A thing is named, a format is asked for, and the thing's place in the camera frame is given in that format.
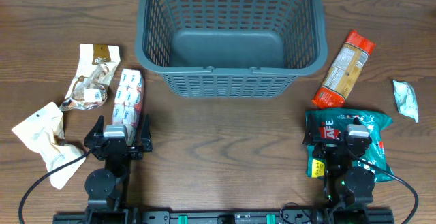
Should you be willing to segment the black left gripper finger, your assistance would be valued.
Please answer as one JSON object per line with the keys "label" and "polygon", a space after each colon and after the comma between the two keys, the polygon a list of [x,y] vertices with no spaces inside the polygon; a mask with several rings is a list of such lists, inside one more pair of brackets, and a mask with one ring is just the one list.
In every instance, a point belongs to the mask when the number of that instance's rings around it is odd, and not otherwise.
{"label": "black left gripper finger", "polygon": [[151,140],[151,132],[149,127],[149,115],[145,116],[145,119],[142,124],[142,130],[140,133],[140,145],[144,152],[152,152],[153,151],[153,143]]}
{"label": "black left gripper finger", "polygon": [[104,130],[104,117],[101,115],[93,128],[88,132],[84,138],[84,146],[87,148],[94,148],[98,140],[103,136]]}

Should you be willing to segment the green Nescafe coffee bag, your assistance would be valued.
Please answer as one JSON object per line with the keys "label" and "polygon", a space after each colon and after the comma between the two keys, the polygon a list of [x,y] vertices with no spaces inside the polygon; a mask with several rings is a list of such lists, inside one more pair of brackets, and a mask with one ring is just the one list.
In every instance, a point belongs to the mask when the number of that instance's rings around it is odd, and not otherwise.
{"label": "green Nescafe coffee bag", "polygon": [[[307,110],[305,112],[306,125],[311,117],[317,121],[321,137],[329,139],[338,138],[341,132],[346,131],[347,125],[352,124],[355,117],[359,117],[362,125],[369,130],[369,135],[373,141],[361,159],[380,167],[392,175],[394,174],[390,166],[387,164],[381,137],[381,131],[393,123],[393,120],[388,115],[370,110],[349,108]],[[326,161],[312,156],[313,146],[307,146],[307,152],[307,177],[322,179],[324,177]],[[389,182],[394,180],[373,168],[371,168],[371,171],[375,173],[375,182]]]}

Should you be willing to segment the orange cracker packet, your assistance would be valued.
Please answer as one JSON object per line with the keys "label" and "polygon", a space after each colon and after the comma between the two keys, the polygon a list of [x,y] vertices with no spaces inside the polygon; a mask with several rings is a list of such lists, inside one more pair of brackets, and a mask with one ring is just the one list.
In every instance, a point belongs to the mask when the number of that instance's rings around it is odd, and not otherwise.
{"label": "orange cracker packet", "polygon": [[312,103],[321,109],[342,107],[375,47],[356,30],[350,31]]}

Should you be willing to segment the Kleenex tissue multipack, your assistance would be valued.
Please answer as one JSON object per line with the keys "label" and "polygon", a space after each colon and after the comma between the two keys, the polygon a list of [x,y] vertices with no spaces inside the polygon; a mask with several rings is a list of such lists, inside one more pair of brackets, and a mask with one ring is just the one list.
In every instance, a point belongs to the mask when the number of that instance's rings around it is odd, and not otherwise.
{"label": "Kleenex tissue multipack", "polygon": [[123,69],[114,96],[112,123],[127,129],[127,144],[133,145],[144,97],[144,79],[138,70]]}

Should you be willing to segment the small pale green sachet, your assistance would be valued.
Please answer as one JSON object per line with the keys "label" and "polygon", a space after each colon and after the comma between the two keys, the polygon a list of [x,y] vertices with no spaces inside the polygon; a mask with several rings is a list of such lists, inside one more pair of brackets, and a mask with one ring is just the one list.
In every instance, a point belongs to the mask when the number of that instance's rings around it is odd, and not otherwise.
{"label": "small pale green sachet", "polygon": [[399,114],[419,121],[418,102],[414,88],[407,82],[392,81],[394,98]]}

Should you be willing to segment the cream paper snack pouch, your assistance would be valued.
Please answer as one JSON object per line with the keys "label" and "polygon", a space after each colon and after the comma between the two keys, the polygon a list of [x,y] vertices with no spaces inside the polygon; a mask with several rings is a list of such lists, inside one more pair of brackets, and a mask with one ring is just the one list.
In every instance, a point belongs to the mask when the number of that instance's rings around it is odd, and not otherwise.
{"label": "cream paper snack pouch", "polygon": [[60,144],[65,138],[63,113],[53,102],[26,118],[12,131],[29,150],[40,154],[48,172],[79,159],[49,176],[51,185],[56,189],[62,189],[85,161],[83,150],[72,144]]}

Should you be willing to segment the brown cookie snack pouch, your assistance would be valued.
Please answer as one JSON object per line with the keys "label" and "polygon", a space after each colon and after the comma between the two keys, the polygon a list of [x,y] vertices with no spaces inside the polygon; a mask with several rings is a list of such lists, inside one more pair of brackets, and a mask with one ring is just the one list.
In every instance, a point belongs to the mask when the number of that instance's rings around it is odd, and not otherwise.
{"label": "brown cookie snack pouch", "polygon": [[121,62],[120,48],[106,44],[81,44],[76,75],[59,109],[91,110],[103,105],[108,87]]}

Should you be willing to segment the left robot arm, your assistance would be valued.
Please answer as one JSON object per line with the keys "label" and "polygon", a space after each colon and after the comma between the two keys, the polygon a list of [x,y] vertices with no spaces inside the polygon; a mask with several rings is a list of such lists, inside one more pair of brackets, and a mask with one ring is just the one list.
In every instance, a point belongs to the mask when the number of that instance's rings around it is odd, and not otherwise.
{"label": "left robot arm", "polygon": [[127,205],[127,189],[131,174],[131,162],[142,160],[144,153],[153,150],[149,129],[149,116],[142,124],[137,144],[127,143],[124,125],[104,126],[100,116],[86,135],[84,145],[104,167],[89,174],[84,187],[88,194],[85,223],[141,223],[137,208]]}

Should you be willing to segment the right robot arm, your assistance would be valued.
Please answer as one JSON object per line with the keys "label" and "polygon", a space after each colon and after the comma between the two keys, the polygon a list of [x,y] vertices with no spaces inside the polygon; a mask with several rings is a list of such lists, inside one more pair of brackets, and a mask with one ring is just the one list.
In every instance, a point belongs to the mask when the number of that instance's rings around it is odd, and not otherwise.
{"label": "right robot arm", "polygon": [[307,119],[304,145],[325,160],[324,195],[328,204],[313,210],[312,223],[368,223],[367,205],[373,201],[374,173],[354,166],[372,143],[368,129],[356,118],[336,138],[321,134],[313,115]]}

